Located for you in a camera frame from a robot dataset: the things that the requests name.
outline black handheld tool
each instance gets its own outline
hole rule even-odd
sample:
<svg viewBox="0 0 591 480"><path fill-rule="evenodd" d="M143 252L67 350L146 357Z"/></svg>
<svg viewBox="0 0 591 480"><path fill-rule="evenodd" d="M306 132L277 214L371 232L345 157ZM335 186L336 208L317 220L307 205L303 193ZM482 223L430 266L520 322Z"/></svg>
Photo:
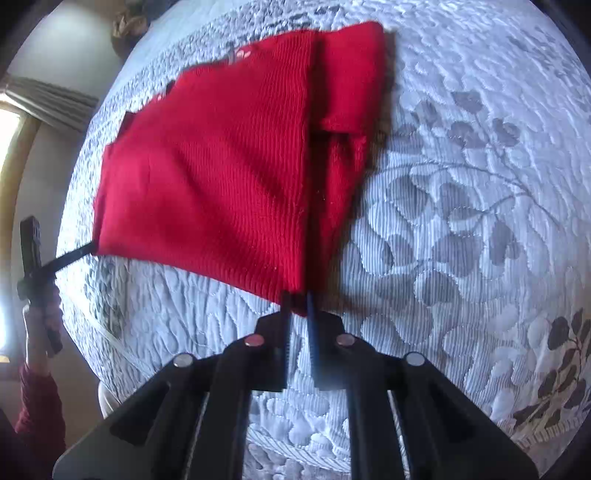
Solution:
<svg viewBox="0 0 591 480"><path fill-rule="evenodd" d="M44 310L44 292L49 284L53 284L56 279L56 272L85 255L92 253L94 246L92 243L89 243L42 266L39 221L33 216L27 217L21 222L20 230L22 268L25 276L17 284L18 298L29 300L32 306ZM63 348L60 334L47 329L47 340L47 355L53 357Z"/></svg>

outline curtain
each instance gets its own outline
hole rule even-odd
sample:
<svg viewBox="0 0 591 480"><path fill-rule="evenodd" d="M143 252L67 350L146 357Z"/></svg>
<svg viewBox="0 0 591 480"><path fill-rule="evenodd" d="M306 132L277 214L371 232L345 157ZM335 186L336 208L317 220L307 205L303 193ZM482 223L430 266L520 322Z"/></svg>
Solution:
<svg viewBox="0 0 591 480"><path fill-rule="evenodd" d="M0 94L29 115L60 130L84 133L98 99L50 83L6 74Z"/></svg>

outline red sweater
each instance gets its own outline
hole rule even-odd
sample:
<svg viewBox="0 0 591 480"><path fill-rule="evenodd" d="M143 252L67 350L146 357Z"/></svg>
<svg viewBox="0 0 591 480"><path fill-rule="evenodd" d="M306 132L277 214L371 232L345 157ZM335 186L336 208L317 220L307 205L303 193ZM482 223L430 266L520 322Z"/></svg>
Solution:
<svg viewBox="0 0 591 480"><path fill-rule="evenodd" d="M51 376L41 377L23 366L21 395L22 410L15 429L4 415L0 418L1 476L51 478L56 460L66 450L66 424L56 383Z"/></svg>
<svg viewBox="0 0 591 480"><path fill-rule="evenodd" d="M173 265L272 301L324 286L384 77L374 22L302 30L183 73L103 157L98 254Z"/></svg>

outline wall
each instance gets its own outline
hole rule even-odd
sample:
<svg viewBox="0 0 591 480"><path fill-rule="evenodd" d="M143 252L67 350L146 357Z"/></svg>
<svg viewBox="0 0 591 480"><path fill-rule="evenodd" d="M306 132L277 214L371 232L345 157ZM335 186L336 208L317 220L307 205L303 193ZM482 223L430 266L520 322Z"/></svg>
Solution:
<svg viewBox="0 0 591 480"><path fill-rule="evenodd" d="M123 3L64 0L36 26L8 72L103 99L122 66L111 28Z"/></svg>

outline hand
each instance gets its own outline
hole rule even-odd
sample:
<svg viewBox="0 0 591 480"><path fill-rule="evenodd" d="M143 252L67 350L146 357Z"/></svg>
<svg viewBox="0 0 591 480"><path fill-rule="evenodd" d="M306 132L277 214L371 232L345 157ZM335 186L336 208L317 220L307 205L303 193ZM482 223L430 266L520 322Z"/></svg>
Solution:
<svg viewBox="0 0 591 480"><path fill-rule="evenodd" d="M60 309L60 289L55 285L47 287L45 293L45 311L26 305L22 310L27 330L27 367L33 373L46 377L49 375L47 358L47 329L59 332L63 322Z"/></svg>

